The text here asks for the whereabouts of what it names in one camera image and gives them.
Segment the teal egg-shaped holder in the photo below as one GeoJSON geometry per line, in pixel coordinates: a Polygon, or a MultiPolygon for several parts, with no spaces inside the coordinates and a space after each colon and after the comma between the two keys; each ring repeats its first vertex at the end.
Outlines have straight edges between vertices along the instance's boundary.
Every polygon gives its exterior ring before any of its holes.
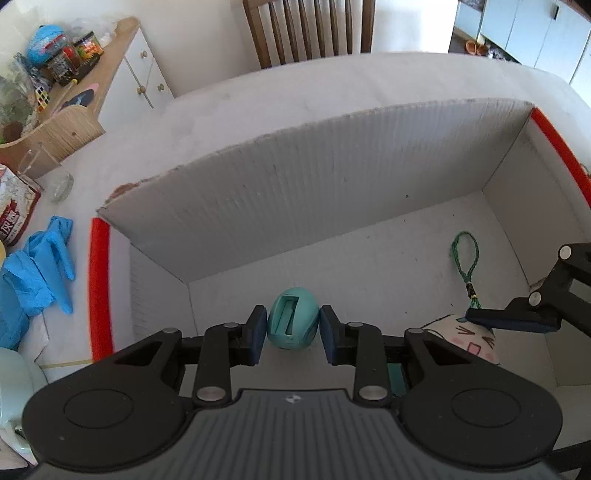
{"type": "Polygon", "coordinates": [[[320,307],[315,296],[301,287],[283,291],[273,302],[266,322],[266,335],[283,350],[304,350],[318,332],[320,307]]]}

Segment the white cat face plush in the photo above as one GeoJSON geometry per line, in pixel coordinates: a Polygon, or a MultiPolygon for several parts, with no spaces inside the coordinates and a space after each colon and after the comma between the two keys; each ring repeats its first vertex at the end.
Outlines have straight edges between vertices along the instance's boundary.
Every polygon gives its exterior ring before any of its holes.
{"type": "Polygon", "coordinates": [[[423,329],[470,354],[492,364],[499,364],[496,336],[493,331],[472,323],[461,315],[446,315],[424,325],[423,329]]]}

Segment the red and white cardboard box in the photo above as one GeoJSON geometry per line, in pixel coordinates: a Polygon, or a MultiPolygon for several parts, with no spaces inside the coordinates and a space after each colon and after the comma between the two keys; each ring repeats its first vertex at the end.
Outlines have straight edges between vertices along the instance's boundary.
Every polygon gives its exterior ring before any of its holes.
{"type": "Polygon", "coordinates": [[[242,322],[291,287],[400,334],[467,308],[450,253],[462,231],[486,306],[527,294],[562,245],[590,238],[534,115],[508,99],[396,105],[189,154],[100,211],[131,246],[135,335],[242,322]]]}

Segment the blue rubber glove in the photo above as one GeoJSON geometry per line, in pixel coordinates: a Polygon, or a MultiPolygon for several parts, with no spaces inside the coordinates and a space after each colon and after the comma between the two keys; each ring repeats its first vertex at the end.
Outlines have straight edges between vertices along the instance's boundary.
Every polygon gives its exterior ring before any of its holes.
{"type": "Polygon", "coordinates": [[[30,319],[57,304],[71,314],[66,283],[76,278],[67,248],[73,221],[53,216],[44,231],[31,235],[1,266],[1,346],[15,350],[29,329],[30,319]]]}

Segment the red snack bag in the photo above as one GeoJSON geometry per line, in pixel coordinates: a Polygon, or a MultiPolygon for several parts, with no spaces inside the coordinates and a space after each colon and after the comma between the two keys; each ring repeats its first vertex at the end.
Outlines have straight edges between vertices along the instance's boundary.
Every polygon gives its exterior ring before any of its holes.
{"type": "Polygon", "coordinates": [[[6,247],[15,245],[27,228],[40,193],[6,165],[0,167],[0,237],[6,247]]]}

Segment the white wooden sideboard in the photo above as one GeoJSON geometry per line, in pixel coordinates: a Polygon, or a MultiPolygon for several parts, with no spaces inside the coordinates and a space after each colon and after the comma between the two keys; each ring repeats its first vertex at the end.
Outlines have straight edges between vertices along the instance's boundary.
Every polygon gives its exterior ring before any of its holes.
{"type": "Polygon", "coordinates": [[[114,33],[97,65],[78,84],[52,88],[50,103],[40,114],[41,121],[88,89],[94,91],[94,96],[87,109],[106,132],[132,123],[154,109],[160,110],[173,99],[139,20],[120,20],[114,33]]]}

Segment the Rubik's cube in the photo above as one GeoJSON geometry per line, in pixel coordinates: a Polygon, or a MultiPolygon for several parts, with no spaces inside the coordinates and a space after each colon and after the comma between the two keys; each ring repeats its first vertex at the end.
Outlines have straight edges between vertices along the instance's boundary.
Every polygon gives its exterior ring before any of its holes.
{"type": "Polygon", "coordinates": [[[42,84],[34,84],[34,94],[37,102],[37,110],[43,112],[49,105],[50,96],[47,89],[42,84]]]}

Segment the wooden dining chair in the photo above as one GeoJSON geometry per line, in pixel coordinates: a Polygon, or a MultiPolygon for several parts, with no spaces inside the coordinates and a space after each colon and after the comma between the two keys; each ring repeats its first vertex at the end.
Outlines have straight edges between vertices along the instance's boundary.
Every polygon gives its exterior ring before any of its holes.
{"type": "Polygon", "coordinates": [[[374,1],[244,1],[259,66],[372,51],[374,1]]]}

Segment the blue globe toy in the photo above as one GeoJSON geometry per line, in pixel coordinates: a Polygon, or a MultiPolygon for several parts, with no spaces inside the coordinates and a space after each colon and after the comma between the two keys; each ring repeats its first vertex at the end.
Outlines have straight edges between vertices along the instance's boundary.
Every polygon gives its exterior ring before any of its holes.
{"type": "Polygon", "coordinates": [[[26,57],[35,67],[42,67],[61,49],[66,40],[64,30],[54,24],[41,25],[26,46],[26,57]]]}

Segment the light blue wall cabinets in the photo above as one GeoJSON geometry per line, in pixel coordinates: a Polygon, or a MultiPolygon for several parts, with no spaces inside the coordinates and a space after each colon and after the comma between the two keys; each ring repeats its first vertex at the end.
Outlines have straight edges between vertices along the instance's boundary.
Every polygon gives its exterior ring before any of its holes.
{"type": "Polygon", "coordinates": [[[455,29],[488,54],[554,74],[590,101],[590,4],[460,1],[455,29]]]}

